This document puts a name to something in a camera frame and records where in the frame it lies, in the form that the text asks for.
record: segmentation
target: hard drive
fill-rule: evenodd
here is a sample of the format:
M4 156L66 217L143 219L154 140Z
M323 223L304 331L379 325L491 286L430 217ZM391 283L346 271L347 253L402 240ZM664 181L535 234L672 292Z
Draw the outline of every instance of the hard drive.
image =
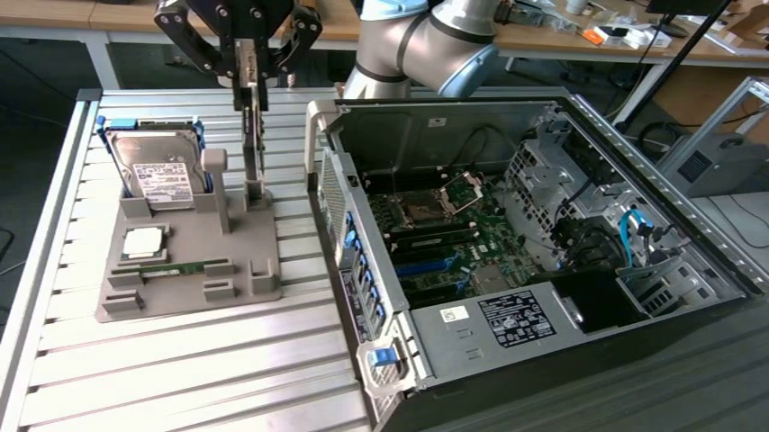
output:
M126 194L146 198L154 210L188 209L192 195L211 190L200 165L202 137L188 123L151 126L106 132Z

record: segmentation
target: desk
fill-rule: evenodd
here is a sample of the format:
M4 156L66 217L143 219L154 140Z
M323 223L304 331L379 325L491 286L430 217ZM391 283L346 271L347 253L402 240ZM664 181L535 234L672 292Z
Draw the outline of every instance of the desk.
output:
M590 18L565 12L566 0L553 0L558 12L581 26ZM626 12L636 7L640 21L650 15L640 6L625 0L596 0L606 8ZM111 42L171 43L155 26L152 15L156 0L138 0L134 4L102 4L94 0L0 0L0 37L58 39L80 41L86 44L106 89L120 88L120 82L110 58ZM349 0L318 0L318 11L323 21L323 33L314 47L318 50L355 50L359 21ZM214 44L218 39L198 17L192 24ZM684 23L693 32L694 27ZM282 32L270 40L278 46ZM597 47L581 36L555 33L549 28L533 28L515 24L498 26L497 44L499 54L509 57L509 66L515 58L565 59L581 61L637 62L644 50L629 47ZM660 78L670 60L680 51L684 40L673 40L666 49L650 49L644 63L652 68L630 95L614 122L625 120L649 88ZM769 68L768 58L744 58L729 54L709 40L702 40L684 65L724 68Z

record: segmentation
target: hard drive label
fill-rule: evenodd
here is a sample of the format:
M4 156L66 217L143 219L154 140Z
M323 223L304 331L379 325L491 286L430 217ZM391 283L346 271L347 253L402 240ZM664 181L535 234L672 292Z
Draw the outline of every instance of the hard drive label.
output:
M183 163L134 164L134 171L144 198L150 203L192 200L192 187Z
M478 305L494 337L505 348L555 335L555 329L530 291L479 301Z

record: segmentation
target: circuit board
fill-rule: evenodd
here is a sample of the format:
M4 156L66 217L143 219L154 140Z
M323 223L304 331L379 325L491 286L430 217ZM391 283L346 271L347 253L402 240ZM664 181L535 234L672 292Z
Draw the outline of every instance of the circuit board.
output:
M439 189L369 196L415 309L509 290L542 272L518 243L493 186L475 185L458 181Z

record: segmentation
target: aluminum profile table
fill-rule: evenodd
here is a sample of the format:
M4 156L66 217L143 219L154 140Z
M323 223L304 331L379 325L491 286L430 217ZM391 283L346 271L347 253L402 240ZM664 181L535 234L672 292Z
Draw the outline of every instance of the aluminum profile table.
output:
M240 117L222 90L111 91L78 102L0 348L3 432L369 431L311 219L307 102L331 89L270 91L266 180L275 197L284 296L172 316L94 319L120 181L96 115L198 115L243 181Z

